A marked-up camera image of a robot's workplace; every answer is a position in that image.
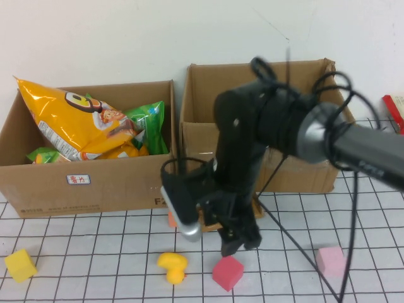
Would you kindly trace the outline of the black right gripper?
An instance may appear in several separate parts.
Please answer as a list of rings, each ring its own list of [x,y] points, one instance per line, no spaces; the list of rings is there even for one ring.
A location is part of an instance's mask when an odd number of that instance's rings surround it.
[[[210,223],[220,224],[222,256],[235,254],[242,245],[245,250],[257,249],[262,236],[254,216],[254,198],[251,186],[236,191],[200,186],[195,190],[195,204],[203,210],[204,222],[195,222],[195,232],[200,234]]]

